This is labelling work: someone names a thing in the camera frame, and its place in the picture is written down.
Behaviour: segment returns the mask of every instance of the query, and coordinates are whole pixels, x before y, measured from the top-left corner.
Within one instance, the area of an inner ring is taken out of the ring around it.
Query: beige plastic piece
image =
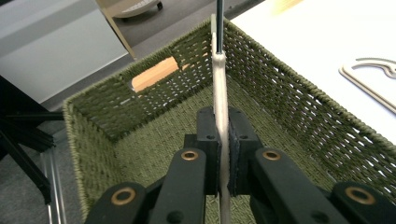
[[[150,69],[139,74],[132,79],[132,87],[135,92],[144,90],[154,85],[159,80],[171,75],[178,69],[177,62],[174,57],[169,57],[160,63],[157,63]]]
[[[160,0],[102,0],[112,17],[129,18],[148,11],[160,3]]]
[[[119,37],[122,45],[126,48],[126,50],[128,50],[128,52],[131,54],[131,56],[134,59],[136,59],[136,55],[134,54],[134,51],[132,50],[131,46],[128,44],[128,42],[126,41],[125,37],[121,33],[119,27],[117,26],[117,24],[113,20],[112,13],[114,13],[114,12],[111,11],[111,8],[108,8],[108,7],[111,6],[109,4],[109,0],[96,0],[96,2],[99,5],[99,7],[101,8],[102,13],[105,15],[105,17],[106,17],[108,23],[110,24],[111,28],[113,28],[114,32]]]
[[[372,88],[367,86],[366,84],[359,81],[356,77],[354,77],[354,69],[360,66],[375,66],[380,67],[384,70],[385,74],[388,77],[396,78],[396,63],[393,63],[388,60],[383,59],[358,59],[352,63],[344,64],[339,72],[341,75],[346,77],[349,81],[353,82],[355,85],[360,87],[362,90],[369,93],[372,97],[374,97],[379,103],[386,106],[389,110],[396,114],[396,103],[389,101],[387,98],[383,97]]]
[[[297,4],[303,2],[303,0],[272,0],[271,4],[271,14],[279,15],[284,11],[296,6]]]

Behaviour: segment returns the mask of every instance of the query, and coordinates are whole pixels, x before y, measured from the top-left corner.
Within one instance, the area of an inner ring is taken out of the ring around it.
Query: metal rod
[[[218,0],[218,7],[216,13],[216,24],[217,24],[217,54],[222,53],[222,42],[223,42],[223,14],[224,14],[224,1]]]
[[[8,154],[22,168],[22,170],[35,183],[44,197],[45,204],[50,203],[50,182],[35,165],[35,163],[23,151],[14,138],[6,132],[0,130],[0,146],[8,151]]]
[[[27,113],[27,114],[16,114],[6,115],[9,119],[14,120],[64,120],[63,112],[40,112],[40,113]]]
[[[61,176],[56,161],[55,147],[41,153],[44,175],[51,183],[52,202],[48,205],[49,224],[66,224]]]

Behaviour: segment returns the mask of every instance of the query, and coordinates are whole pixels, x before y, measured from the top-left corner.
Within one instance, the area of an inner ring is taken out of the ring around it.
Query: screw hole
[[[198,158],[198,153],[195,151],[186,151],[181,154],[181,158],[185,161],[194,161]]]
[[[134,189],[129,187],[119,189],[114,192],[113,196],[111,197],[111,202],[115,205],[125,205],[133,201],[135,195],[136,192]]]
[[[181,223],[183,218],[184,218],[183,213],[179,211],[173,211],[168,214],[168,216],[166,217],[166,221],[168,221],[168,223],[173,223],[173,224]]]
[[[265,151],[262,153],[265,159],[270,161],[277,161],[280,159],[280,155],[275,151]]]
[[[329,223],[330,219],[329,217],[319,211],[313,211],[311,213],[311,217],[315,220],[316,223]]]
[[[368,191],[357,187],[346,188],[346,196],[357,203],[362,204],[373,204],[375,203],[375,197]]]

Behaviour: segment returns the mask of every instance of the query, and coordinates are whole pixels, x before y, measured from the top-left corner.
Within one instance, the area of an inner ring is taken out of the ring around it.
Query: metal bar
[[[43,152],[53,146],[52,136],[41,132],[37,128],[23,126],[13,120],[4,118],[0,118],[0,126],[12,135],[16,142],[36,151]]]
[[[64,211],[64,196],[62,184],[59,175],[58,166],[56,165],[54,148],[41,153],[41,161],[43,163],[44,175],[49,179],[52,186],[52,202],[49,207],[49,223],[50,224],[66,224],[66,215]]]
[[[50,203],[50,182],[38,169],[34,162],[28,157],[23,149],[12,139],[12,137],[0,130],[0,144],[8,151],[8,154],[32,179],[44,196],[45,204]]]
[[[278,223],[348,223],[284,152],[258,149],[252,168]]]
[[[184,148],[172,159],[150,224],[205,221],[205,153]]]
[[[146,196],[145,188],[136,183],[124,182],[113,186],[93,206],[85,224],[146,223],[142,218],[149,212],[143,209]]]
[[[216,13],[216,23],[217,23],[217,54],[222,53],[222,41],[223,41],[223,15],[224,15],[224,1],[217,1],[217,13]]]
[[[367,185],[337,183],[331,201],[350,223],[396,223],[396,206]]]
[[[267,202],[268,199],[260,196],[259,199],[257,195],[250,195],[249,205],[256,223],[278,224],[279,220],[271,204]]]
[[[9,119],[14,120],[64,120],[63,112],[40,112],[40,113],[24,113],[15,115],[6,115]]]
[[[154,183],[146,187],[146,198],[145,201],[143,202],[143,211],[152,211],[152,209],[155,206],[155,203],[157,202],[158,195],[160,195],[164,180],[165,180],[165,176],[163,176],[161,179],[155,181]],[[147,223],[148,219],[149,219],[149,212],[144,213],[142,215],[142,220],[144,220],[145,223]]]

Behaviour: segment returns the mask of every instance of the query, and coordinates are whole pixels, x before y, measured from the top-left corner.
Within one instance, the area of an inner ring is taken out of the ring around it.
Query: woven basket
[[[265,145],[284,150],[312,182],[366,183],[396,202],[396,146],[226,21],[229,104],[243,110]],[[148,186],[166,174],[196,111],[212,105],[210,23],[64,103],[84,218],[109,187]],[[179,69],[135,93],[131,79],[165,58]],[[217,223],[207,197],[206,223]],[[233,199],[233,223],[254,223],[248,197]]]

